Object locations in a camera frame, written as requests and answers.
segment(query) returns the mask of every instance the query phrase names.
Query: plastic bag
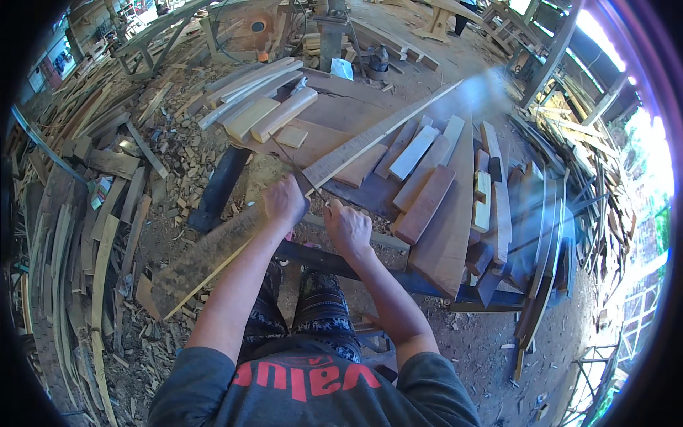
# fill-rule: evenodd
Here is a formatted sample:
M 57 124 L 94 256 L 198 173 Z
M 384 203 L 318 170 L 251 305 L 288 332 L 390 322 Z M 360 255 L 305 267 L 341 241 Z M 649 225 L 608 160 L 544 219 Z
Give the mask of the plastic bag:
M 332 58 L 330 74 L 353 81 L 353 68 L 351 68 L 351 63 L 342 58 Z

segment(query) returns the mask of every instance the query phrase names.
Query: right hand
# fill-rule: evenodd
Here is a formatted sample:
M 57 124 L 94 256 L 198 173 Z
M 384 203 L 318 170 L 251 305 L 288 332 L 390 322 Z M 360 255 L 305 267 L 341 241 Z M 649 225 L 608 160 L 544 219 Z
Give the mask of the right hand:
M 324 220 L 332 244 L 347 261 L 361 259 L 367 250 L 372 250 L 372 221 L 369 216 L 333 199 L 324 209 Z

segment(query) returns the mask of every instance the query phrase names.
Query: gray t-shirt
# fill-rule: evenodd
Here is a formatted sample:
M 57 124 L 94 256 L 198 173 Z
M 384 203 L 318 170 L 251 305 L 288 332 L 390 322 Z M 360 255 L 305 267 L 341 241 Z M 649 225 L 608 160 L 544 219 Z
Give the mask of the gray t-shirt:
M 394 387 L 363 364 L 301 347 L 237 370 L 211 348 L 183 350 L 150 405 L 150 427 L 479 425 L 453 365 L 436 353 L 411 357 Z

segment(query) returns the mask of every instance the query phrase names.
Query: left hand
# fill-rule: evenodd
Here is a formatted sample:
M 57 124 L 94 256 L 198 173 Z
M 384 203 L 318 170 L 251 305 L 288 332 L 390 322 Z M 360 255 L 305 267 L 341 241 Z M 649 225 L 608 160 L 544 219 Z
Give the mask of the left hand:
M 296 183 L 294 175 L 288 174 L 261 190 L 269 221 L 280 221 L 293 228 L 307 211 L 308 204 Z

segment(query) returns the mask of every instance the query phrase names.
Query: dirt floor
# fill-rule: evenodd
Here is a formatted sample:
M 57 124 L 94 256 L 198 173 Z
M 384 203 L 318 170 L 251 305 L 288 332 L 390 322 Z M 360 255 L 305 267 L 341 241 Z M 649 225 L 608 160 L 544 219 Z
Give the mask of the dirt floor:
M 499 48 L 486 41 L 470 25 L 459 38 L 452 38 L 450 45 L 416 38 L 410 30 L 423 27 L 429 21 L 431 9 L 427 7 L 415 6 L 422 11 L 419 16 L 411 10 L 395 6 L 360 0 L 350 0 L 350 4 L 354 17 L 381 23 L 383 29 L 408 40 L 441 62 L 439 72 L 432 72 L 423 64 L 401 63 L 405 73 L 390 72 L 387 81 L 394 84 L 394 96 L 415 101 L 431 94 L 442 83 L 466 79 L 463 87 L 471 93 L 475 125 L 478 127 L 481 120 L 489 121 L 495 126 L 498 138 L 510 143 L 511 159 L 520 162 L 529 160 L 528 148 L 505 116 L 512 111 L 512 103 L 521 98 L 521 94 L 503 74 L 507 59 Z M 174 63 L 190 49 L 195 47 L 181 46 L 181 49 L 174 50 L 166 64 Z M 213 81 L 230 69 L 229 66 L 211 63 L 203 65 L 206 71 L 204 77 L 197 76 L 193 71 L 177 71 L 169 77 L 173 88 L 164 103 L 169 110 L 169 118 L 191 97 L 189 89 L 192 86 L 202 79 Z M 166 73 L 169 70 L 163 67 L 162 75 L 168 77 Z M 156 189 L 158 192 L 139 242 L 136 274 L 142 271 L 155 274 L 201 237 L 195 230 L 185 226 L 182 220 L 180 224 L 176 221 L 176 217 L 182 218 L 182 209 L 176 210 L 179 208 L 176 201 L 181 197 L 191 203 L 193 194 L 201 195 L 203 185 L 208 182 L 211 171 L 227 147 L 224 133 L 216 133 L 212 129 L 199 130 L 196 121 L 206 112 L 200 111 L 185 123 L 186 126 L 176 123 L 168 126 L 168 123 L 164 123 L 167 116 L 158 113 L 150 123 L 176 129 L 174 135 L 160 135 L 158 142 L 169 143 L 163 156 L 179 176 L 184 176 L 187 169 L 194 168 L 195 163 L 198 166 L 194 180 L 185 182 L 180 178 L 168 179 L 165 188 Z M 144 132 L 151 133 L 151 129 L 146 126 Z M 475 138 L 480 139 L 478 130 L 475 131 Z M 191 147 L 193 155 L 184 150 L 183 147 L 187 146 Z M 287 167 L 275 158 L 255 155 L 240 176 L 226 205 L 223 219 L 236 215 L 249 202 L 255 202 L 260 196 L 260 189 L 278 179 L 286 170 Z M 314 199 L 312 213 L 322 215 L 320 200 Z M 389 233 L 391 224 L 388 221 L 376 215 L 372 215 L 372 219 L 376 231 Z M 317 228 L 300 225 L 295 230 L 293 240 L 298 243 L 317 243 L 334 252 L 324 232 Z M 407 253 L 383 247 L 377 250 L 387 266 L 405 266 Z M 301 267 L 293 263 L 285 267 L 287 281 L 278 303 L 288 322 L 292 321 L 296 305 L 300 271 Z M 361 312 L 376 313 L 362 283 L 343 279 L 341 286 L 352 315 L 359 317 Z M 563 411 L 569 397 L 569 386 L 573 383 L 571 362 L 584 350 L 595 333 L 592 327 L 596 315 L 594 286 L 595 283 L 583 271 L 577 272 L 574 298 L 547 311 L 536 335 L 537 350 L 525 357 L 526 368 L 518 386 L 511 382 L 517 352 L 501 350 L 502 344 L 515 342 L 514 314 L 455 314 L 445 309 L 448 301 L 443 299 L 421 295 L 414 295 L 414 298 L 432 325 L 442 354 L 452 360 L 470 392 L 482 425 L 549 426 L 555 419 L 555 412 Z M 169 322 L 154 323 L 137 303 L 126 304 L 129 309 L 124 314 L 122 342 L 131 365 L 125 368 L 112 359 L 105 360 L 115 403 L 114 411 L 120 425 L 145 424 L 154 391 L 170 373 L 176 351 L 186 342 L 211 287 L 209 284 L 201 290 Z M 538 409 L 544 403 L 550 404 L 549 414 L 537 422 Z

